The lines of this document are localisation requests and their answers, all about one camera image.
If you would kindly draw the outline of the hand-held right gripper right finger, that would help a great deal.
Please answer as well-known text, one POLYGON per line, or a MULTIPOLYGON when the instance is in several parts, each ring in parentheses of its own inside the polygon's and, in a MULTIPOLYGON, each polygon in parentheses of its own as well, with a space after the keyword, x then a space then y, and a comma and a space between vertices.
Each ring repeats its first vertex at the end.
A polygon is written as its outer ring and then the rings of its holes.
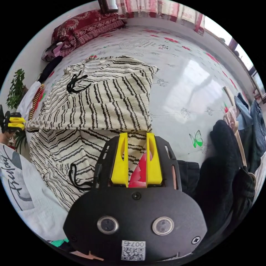
POLYGON ((146 133, 146 187, 160 186, 163 178, 155 135, 146 133))

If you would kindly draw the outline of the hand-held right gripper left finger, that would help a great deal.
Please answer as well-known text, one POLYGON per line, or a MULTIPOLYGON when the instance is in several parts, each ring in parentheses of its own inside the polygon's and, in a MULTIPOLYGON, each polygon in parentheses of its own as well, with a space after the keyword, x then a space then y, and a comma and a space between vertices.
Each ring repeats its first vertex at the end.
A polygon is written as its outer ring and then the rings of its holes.
POLYGON ((128 162, 128 134, 121 133, 118 139, 114 160, 111 182, 114 185, 128 186, 129 162, 128 162))

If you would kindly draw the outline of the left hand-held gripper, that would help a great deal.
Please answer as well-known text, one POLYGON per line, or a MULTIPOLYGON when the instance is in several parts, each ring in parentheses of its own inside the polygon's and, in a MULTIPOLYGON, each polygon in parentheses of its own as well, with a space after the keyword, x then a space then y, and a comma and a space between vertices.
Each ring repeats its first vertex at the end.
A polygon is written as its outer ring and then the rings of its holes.
POLYGON ((21 113, 7 111, 5 114, 3 112, 3 107, 0 105, 0 127, 2 133, 5 131, 17 132, 23 131, 25 129, 26 123, 25 119, 21 117, 21 113))

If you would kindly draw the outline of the person's left hand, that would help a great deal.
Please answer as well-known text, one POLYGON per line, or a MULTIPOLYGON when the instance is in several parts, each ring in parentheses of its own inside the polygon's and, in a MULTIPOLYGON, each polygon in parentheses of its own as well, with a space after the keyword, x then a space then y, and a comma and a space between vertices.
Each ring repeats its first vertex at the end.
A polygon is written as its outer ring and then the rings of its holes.
POLYGON ((10 147, 10 140, 13 136, 14 132, 5 131, 2 133, 2 131, 0 131, 0 143, 10 147))

